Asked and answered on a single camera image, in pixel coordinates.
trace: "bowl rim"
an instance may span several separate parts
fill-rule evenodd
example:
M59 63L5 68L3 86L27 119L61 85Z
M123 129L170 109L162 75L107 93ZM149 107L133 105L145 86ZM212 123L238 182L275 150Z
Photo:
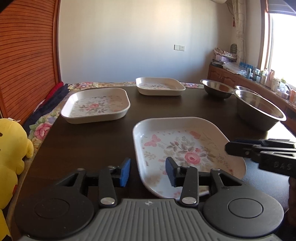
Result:
M217 89L215 89L215 88L212 88L212 87L210 87L210 86L204 84L204 83L203 83L204 80L206 80L206 81L211 81L211 82L215 82L215 83L219 83L220 85L224 85L224 86L228 87L228 88L230 89L230 91L222 91L222 90L217 90ZM209 87L209 88L211 88L211 89L213 89L213 90L221 91L221 92L224 92L224 93L233 94L233 91L234 91L234 89L233 89L232 87L230 87L229 85L226 85L226 84L224 84L224 83L222 83L222 82L219 82L219 81L208 80L208 79L202 79L202 80L200 80L200 82L201 82L203 85L205 85L205 86L207 86L207 87Z
M255 106L252 106L251 104L249 104L248 102L244 101L242 98L240 98L240 97L237 95L237 92L238 92L238 91L248 92L248 93L251 93L252 95L257 95L257 96L259 96L260 98L262 98L262 99L265 100L266 102L268 102L268 103L272 104L273 106L275 106L275 107L276 107L276 108L282 113L283 117L282 117L282 118L275 117L275 116L273 116L273 115L270 115L270 114L268 114L268 113L266 113L266 112L264 112L264 111L262 111L262 110L256 108ZM280 108L278 108L274 103L270 102L269 100L263 98L261 95L255 94L255 93L250 92L250 91L245 91L245 90L235 90L235 91L234 91L234 95L235 95L239 100L243 101L244 103L246 103L247 105L251 106L251 107L254 108L255 110L258 110L258 111L261 112L262 114L265 114L265 115L267 115L267 116L269 116L269 117L271 117L271 118L273 118L273 119L275 119L275 120L278 120L278 121L286 121L286 120L287 120L287 117L286 117L285 113L284 113Z
M255 91L253 91L253 90L251 90L251 89L249 89L249 88L247 88L247 87L241 86L241 85L235 85L235 86L234 86L234 90L240 90L240 89L238 89L238 87L243 87L243 88L246 89L245 91L249 91L249 92L252 92L252 93L254 93L254 94L256 94L256 95L259 95L257 92L255 92Z

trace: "wooden louvered door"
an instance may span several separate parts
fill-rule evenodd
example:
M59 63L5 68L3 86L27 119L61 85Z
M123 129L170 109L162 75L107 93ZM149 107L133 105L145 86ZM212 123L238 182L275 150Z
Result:
M0 13L0 108L21 120L60 81L59 0L14 0Z

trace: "gray ribbed plate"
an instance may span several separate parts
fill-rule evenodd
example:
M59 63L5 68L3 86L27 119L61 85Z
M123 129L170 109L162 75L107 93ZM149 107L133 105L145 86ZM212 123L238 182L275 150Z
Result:
M21 241L33 241L23 236ZM215 231L201 214L174 199L123 199L114 208L101 209L83 231L64 241L238 241ZM279 241L269 235L252 241Z

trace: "red cloth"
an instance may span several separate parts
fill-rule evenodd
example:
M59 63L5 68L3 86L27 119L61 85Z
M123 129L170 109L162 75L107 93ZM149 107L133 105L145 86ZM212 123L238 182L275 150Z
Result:
M64 86L64 83L63 82L60 82L58 84L56 84L52 89L51 91L48 93L48 95L46 96L45 100L43 101L43 103L40 105L40 106L43 106L53 95L54 93L61 87Z

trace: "white wall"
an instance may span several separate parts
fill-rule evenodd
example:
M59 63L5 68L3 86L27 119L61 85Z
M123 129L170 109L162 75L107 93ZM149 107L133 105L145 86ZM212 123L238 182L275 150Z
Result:
M231 34L227 5L210 0L61 0L62 81L198 82L207 76L213 48L229 50Z
M260 0L246 0L247 22L245 32L246 63L258 65L261 41Z

